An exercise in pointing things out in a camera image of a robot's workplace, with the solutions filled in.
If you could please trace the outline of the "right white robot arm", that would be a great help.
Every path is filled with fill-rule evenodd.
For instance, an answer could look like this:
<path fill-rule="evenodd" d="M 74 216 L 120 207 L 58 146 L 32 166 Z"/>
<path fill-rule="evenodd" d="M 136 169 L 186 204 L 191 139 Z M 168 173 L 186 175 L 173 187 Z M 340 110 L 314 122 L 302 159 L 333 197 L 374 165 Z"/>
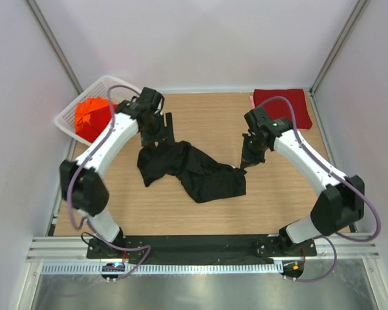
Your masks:
<path fill-rule="evenodd" d="M 243 134 L 241 168 L 264 163 L 266 151 L 275 151 L 306 178 L 318 197 L 308 216 L 279 230 L 283 254 L 292 256 L 302 243 L 330 236 L 364 217 L 365 184 L 359 176 L 348 177 L 331 165 L 287 118 L 273 120 L 263 107 L 250 110 L 244 118 L 248 131 Z"/>

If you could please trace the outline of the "black t-shirt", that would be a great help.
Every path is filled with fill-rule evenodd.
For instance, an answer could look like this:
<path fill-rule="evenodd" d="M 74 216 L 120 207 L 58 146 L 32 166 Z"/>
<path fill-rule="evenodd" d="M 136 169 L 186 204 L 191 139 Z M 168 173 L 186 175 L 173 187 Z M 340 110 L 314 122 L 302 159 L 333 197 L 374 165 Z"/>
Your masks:
<path fill-rule="evenodd" d="M 245 170 L 219 163 L 187 141 L 142 148 L 137 167 L 146 187 L 168 174 L 196 203 L 246 194 Z"/>

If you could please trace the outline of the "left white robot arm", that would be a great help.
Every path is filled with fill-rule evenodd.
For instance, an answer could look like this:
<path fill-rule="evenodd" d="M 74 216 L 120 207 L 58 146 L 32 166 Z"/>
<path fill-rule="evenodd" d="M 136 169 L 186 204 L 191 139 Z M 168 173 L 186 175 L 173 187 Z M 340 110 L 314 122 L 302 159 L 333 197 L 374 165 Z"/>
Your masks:
<path fill-rule="evenodd" d="M 109 101 L 111 120 L 94 143 L 74 161 L 64 160 L 59 166 L 62 198 L 72 213 L 81 215 L 80 223 L 73 217 L 70 223 L 79 231 L 88 225 L 95 237 L 102 241 L 102 251 L 109 258 L 117 258 L 125 250 L 124 234 L 107 209 L 109 192 L 103 177 L 122 147 L 135 135 L 144 147 L 172 142 L 172 115 L 164 114 L 165 99 L 158 91 L 145 87 L 130 100 L 118 106 Z"/>

